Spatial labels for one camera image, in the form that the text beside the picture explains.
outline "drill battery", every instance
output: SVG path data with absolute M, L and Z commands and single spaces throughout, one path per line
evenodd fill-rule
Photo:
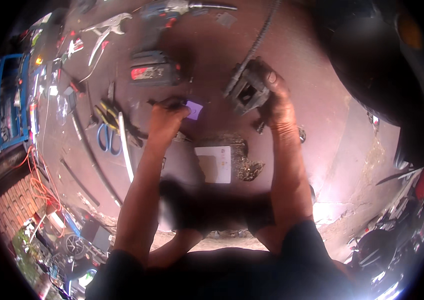
M 180 64 L 162 51 L 144 51 L 132 56 L 131 84 L 141 87 L 176 86 L 180 82 Z

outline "wheel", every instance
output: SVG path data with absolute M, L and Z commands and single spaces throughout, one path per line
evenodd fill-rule
M 60 246 L 67 256 L 74 256 L 76 260 L 84 257 L 87 252 L 82 238 L 73 233 L 65 235 L 60 241 Z

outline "brick wall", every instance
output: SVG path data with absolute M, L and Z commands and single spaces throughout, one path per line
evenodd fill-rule
M 32 196 L 30 177 L 28 174 L 0 196 L 0 233 L 5 243 L 9 243 L 24 222 L 45 205 L 44 199 Z

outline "cordless drill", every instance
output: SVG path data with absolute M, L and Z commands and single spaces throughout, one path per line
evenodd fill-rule
M 163 30 L 172 27 L 177 19 L 190 11 L 237 7 L 219 3 L 186 0 L 159 0 L 144 5 L 140 11 L 143 20 L 141 52 L 132 56 L 131 83 L 139 86 L 176 86 L 180 82 L 181 67 L 166 53 L 157 49 Z

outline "hand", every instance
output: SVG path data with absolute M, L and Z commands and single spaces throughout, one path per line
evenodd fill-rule
M 182 120 L 189 114 L 190 108 L 175 97 L 154 104 L 147 144 L 165 151 L 177 135 Z
M 259 108 L 261 116 L 271 128 L 295 126 L 295 111 L 290 101 L 290 90 L 287 83 L 267 63 L 257 58 L 262 65 L 262 78 L 265 86 L 271 91 L 268 101 Z

